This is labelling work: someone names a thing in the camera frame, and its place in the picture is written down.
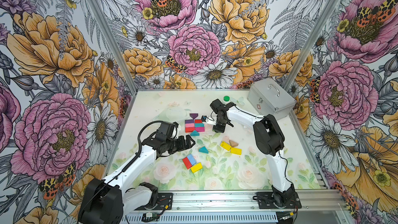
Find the magenta rectangular block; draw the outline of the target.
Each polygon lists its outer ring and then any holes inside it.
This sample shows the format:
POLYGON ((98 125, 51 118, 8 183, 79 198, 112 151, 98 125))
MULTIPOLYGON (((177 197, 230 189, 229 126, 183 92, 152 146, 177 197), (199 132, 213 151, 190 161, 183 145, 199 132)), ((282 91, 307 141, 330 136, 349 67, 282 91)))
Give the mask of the magenta rectangular block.
POLYGON ((197 131, 197 132, 205 132, 205 127, 195 127, 195 131, 197 131))

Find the pink rectangular block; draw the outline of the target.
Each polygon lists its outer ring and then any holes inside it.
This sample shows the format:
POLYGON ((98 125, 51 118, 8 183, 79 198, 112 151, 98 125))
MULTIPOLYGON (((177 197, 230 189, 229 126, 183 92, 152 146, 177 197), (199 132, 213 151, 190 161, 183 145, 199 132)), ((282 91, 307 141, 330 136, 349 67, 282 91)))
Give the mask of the pink rectangular block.
POLYGON ((185 127, 186 127, 186 128, 194 128, 194 127, 195 127, 195 124, 194 124, 194 123, 186 123, 186 124, 185 124, 185 127))

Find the dark purple rectangular block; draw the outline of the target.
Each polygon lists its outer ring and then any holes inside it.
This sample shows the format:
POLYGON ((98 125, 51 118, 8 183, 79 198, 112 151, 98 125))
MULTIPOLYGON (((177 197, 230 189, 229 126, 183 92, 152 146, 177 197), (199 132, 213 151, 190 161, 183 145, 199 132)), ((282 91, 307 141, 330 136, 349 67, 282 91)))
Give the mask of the dark purple rectangular block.
POLYGON ((195 123, 194 119, 185 120, 185 124, 195 123))

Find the purple triangular block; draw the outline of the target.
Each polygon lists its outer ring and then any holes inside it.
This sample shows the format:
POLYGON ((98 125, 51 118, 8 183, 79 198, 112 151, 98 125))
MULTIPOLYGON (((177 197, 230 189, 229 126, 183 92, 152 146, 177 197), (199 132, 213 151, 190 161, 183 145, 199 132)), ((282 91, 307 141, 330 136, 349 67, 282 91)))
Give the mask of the purple triangular block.
POLYGON ((191 113, 191 114, 190 114, 190 117, 191 117, 192 119, 197 119, 198 116, 199 116, 199 114, 197 114, 197 113, 191 113))

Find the teal triangle cluster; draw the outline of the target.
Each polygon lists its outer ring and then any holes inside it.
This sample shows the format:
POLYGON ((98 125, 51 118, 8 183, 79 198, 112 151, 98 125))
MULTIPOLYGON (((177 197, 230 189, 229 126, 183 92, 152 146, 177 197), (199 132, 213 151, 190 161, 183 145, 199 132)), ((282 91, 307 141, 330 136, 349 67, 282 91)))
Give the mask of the teal triangle cluster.
POLYGON ((199 136, 199 132, 194 130, 193 132, 190 133, 191 136, 199 136))

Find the teal triangular block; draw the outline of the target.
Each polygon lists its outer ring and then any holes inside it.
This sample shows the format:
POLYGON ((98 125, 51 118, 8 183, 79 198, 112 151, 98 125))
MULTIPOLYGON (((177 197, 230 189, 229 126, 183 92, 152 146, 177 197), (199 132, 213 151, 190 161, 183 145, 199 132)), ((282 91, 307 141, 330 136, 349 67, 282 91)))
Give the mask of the teal triangular block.
POLYGON ((204 146, 199 149, 199 152, 206 153, 206 154, 209 153, 208 149, 206 147, 204 147, 204 146))

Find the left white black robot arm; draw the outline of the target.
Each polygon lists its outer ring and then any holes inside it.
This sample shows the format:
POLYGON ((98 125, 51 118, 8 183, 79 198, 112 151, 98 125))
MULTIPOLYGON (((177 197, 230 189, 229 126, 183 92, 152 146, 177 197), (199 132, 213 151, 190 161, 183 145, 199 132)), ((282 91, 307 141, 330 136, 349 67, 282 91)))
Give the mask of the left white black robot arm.
POLYGON ((77 217, 79 224, 118 224, 130 211, 156 205, 156 186, 141 183, 133 188, 132 183, 158 158, 191 149, 195 145, 190 135, 179 135, 178 123, 157 123, 160 126, 146 139, 141 139, 143 130, 139 132, 138 151, 133 157, 112 174, 89 182, 77 217))

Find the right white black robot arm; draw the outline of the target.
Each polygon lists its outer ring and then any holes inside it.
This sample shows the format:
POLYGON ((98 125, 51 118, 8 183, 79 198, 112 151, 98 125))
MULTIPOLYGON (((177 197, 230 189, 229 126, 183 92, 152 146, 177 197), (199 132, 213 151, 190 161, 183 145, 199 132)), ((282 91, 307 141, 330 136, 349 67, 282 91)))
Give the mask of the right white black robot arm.
POLYGON ((213 100, 210 108, 216 114, 215 120, 210 122, 216 133, 223 133, 227 125, 232 127, 233 121, 253 130, 257 148, 268 161, 273 182, 272 197, 257 196, 257 200, 277 208, 298 208, 298 196, 287 175, 288 161, 283 156, 285 136, 275 117, 256 115, 240 109, 233 102, 223 104, 219 99, 213 100))

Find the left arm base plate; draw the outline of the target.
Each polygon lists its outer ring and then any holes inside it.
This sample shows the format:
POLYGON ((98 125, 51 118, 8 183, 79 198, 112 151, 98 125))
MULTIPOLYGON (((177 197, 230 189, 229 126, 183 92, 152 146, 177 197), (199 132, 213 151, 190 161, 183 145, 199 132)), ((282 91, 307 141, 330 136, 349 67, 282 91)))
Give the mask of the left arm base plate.
POLYGON ((162 211, 162 210, 171 210, 173 204, 173 193, 159 193, 157 200, 153 203, 148 203, 147 205, 138 207, 136 211, 162 211))

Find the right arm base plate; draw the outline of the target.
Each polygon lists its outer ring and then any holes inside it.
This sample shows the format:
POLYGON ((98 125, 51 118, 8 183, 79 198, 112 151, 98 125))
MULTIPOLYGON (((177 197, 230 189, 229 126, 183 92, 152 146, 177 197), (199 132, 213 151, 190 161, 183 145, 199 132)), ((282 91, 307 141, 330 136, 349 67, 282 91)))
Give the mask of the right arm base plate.
POLYGON ((298 194, 294 192, 279 194, 275 192, 257 192, 252 199, 258 203, 259 209, 301 209, 298 194))

